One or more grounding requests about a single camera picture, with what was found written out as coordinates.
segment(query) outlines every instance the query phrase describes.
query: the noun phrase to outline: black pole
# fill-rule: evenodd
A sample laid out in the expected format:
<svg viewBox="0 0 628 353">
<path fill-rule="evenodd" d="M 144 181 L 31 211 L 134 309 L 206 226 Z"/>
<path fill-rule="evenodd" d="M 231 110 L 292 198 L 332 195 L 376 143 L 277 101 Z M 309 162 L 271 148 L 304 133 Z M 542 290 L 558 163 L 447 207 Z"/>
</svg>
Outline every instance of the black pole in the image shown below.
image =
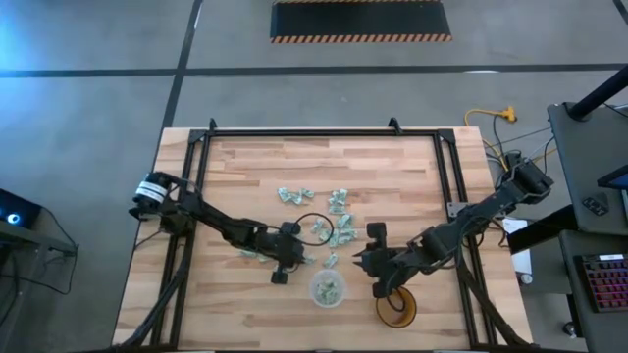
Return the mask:
<svg viewBox="0 0 628 353">
<path fill-rule="evenodd" d="M 626 86 L 628 86 L 628 66 L 625 66 L 618 71 L 617 74 L 602 83 L 600 87 L 596 88 L 596 90 L 589 93 L 589 95 L 584 97 L 580 102 L 569 108 L 567 113 L 571 119 L 578 122 L 585 122 L 591 117 L 589 113 L 593 112 L 593 110 L 598 108 L 602 103 L 626 88 Z"/>
</svg>

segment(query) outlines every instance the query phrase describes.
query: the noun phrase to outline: blue light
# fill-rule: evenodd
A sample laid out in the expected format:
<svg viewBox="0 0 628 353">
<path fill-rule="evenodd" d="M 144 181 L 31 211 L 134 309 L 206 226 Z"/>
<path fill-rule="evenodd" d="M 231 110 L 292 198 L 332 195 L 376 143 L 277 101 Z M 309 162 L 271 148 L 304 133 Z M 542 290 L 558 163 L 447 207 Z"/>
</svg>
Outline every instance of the blue light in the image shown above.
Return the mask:
<svg viewBox="0 0 628 353">
<path fill-rule="evenodd" d="M 9 224 L 11 225 L 16 225 L 19 221 L 20 221 L 20 215 L 18 214 L 11 214 L 7 216 L 7 222 L 9 222 Z"/>
</svg>

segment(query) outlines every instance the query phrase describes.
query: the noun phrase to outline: black metal frame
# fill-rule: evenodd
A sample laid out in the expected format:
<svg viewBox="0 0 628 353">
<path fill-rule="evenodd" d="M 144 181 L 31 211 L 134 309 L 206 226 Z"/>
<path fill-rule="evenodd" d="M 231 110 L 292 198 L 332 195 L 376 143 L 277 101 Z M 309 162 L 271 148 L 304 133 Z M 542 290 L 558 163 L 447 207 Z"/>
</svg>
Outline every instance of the black metal frame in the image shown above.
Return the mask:
<svg viewBox="0 0 628 353">
<path fill-rule="evenodd" d="M 449 187 L 449 181 L 447 176 L 447 170 L 445 166 L 445 154 L 443 149 L 443 143 L 446 143 L 449 149 L 449 155 L 452 162 L 452 169 L 454 179 L 458 191 L 458 199 L 460 202 L 467 202 L 466 187 L 462 175 L 462 168 L 460 166 L 460 160 L 456 147 L 456 141 L 453 129 L 402 129 L 395 118 L 391 118 L 388 127 L 383 128 L 310 128 L 310 129 L 290 129 L 290 128 L 268 128 L 268 129 L 217 129 L 216 123 L 212 119 L 208 129 L 193 129 L 189 132 L 187 140 L 187 149 L 185 151 L 185 158 L 183 161 L 182 178 L 189 179 L 192 160 L 196 151 L 197 145 L 201 144 L 199 168 L 196 176 L 196 184 L 199 189 L 202 190 L 204 174 L 207 167 L 209 158 L 209 146 L 213 137 L 330 137 L 330 136 L 423 136 L 431 137 L 434 143 L 434 149 L 437 159 L 437 168 L 439 170 L 439 177 L 441 180 L 441 187 L 443 190 L 444 208 L 446 204 L 452 202 L 452 192 Z M 191 263 L 192 249 L 194 246 L 194 237 L 192 234 L 185 238 L 185 244 L 183 248 L 183 259 L 186 259 Z M 177 249 L 179 248 L 181 239 L 177 235 L 173 235 L 170 238 L 168 244 L 168 251 L 166 254 L 166 261 L 164 264 L 164 271 L 160 286 L 160 295 L 164 293 L 166 287 L 171 282 L 173 277 L 173 271 L 175 268 L 175 258 Z M 480 283 L 482 289 L 486 290 L 486 283 L 484 279 L 484 273 L 482 270 L 480 253 L 478 251 L 477 242 L 475 238 L 469 239 L 470 258 L 473 264 L 473 272 L 475 279 Z M 181 324 L 183 319 L 183 307 L 185 301 L 185 292 L 187 288 L 187 277 L 189 274 L 189 267 L 185 269 L 184 280 L 178 287 L 177 298 L 175 302 L 173 324 L 171 326 L 170 336 L 168 343 L 161 343 L 162 330 L 164 324 L 164 313 L 161 313 L 152 329 L 149 345 L 137 347 L 141 351 L 174 351 L 177 350 L 179 344 L 179 338 L 181 334 Z M 458 277 L 458 284 L 460 287 L 460 297 L 462 301 L 462 310 L 465 318 L 465 325 L 467 327 L 467 333 L 469 337 L 469 346 L 474 347 L 479 343 L 478 332 L 476 328 L 475 318 L 473 316 L 473 307 L 471 297 L 469 295 L 469 289 Z M 487 338 L 489 345 L 497 344 L 497 336 L 495 326 L 489 319 L 487 313 L 482 310 L 485 329 L 487 331 Z"/>
</svg>

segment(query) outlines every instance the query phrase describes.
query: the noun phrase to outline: white label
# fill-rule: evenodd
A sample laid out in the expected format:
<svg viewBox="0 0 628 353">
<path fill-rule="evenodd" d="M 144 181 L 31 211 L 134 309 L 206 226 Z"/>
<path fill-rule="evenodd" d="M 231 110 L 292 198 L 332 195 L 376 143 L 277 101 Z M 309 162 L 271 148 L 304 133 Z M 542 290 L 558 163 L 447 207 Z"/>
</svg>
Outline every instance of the white label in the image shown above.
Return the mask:
<svg viewBox="0 0 628 353">
<path fill-rule="evenodd" d="M 619 254 L 619 255 L 600 255 L 600 260 L 602 261 L 608 261 L 608 260 L 623 260 L 624 256 Z"/>
<path fill-rule="evenodd" d="M 158 194 L 162 195 L 162 196 L 166 196 L 166 192 L 168 192 L 168 190 L 166 190 L 165 188 L 154 184 L 152 182 L 148 182 L 148 181 L 143 181 L 139 184 L 139 187 L 141 188 L 146 188 L 152 191 L 157 192 Z"/>
<path fill-rule="evenodd" d="M 144 195 L 144 196 L 146 196 L 146 197 L 150 197 L 151 199 L 153 199 L 153 200 L 155 200 L 155 201 L 157 201 L 157 202 L 159 202 L 159 203 L 164 202 L 164 196 L 162 196 L 162 195 L 158 194 L 157 192 L 152 192 L 152 191 L 150 191 L 150 190 L 147 190 L 147 189 L 145 189 L 145 188 L 141 188 L 141 187 L 139 187 L 139 188 L 135 191 L 135 193 L 136 193 L 136 194 L 140 194 L 140 195 Z"/>
</svg>

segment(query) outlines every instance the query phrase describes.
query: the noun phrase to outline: black floor mat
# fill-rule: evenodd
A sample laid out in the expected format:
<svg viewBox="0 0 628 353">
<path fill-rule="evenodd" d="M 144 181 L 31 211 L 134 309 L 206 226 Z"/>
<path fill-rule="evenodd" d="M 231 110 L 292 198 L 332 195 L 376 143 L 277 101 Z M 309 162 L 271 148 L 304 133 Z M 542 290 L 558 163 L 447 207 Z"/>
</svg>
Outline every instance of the black floor mat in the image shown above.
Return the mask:
<svg viewBox="0 0 628 353">
<path fill-rule="evenodd" d="M 273 43 L 443 41 L 451 41 L 451 33 L 438 0 L 283 0 L 273 5 Z"/>
</svg>

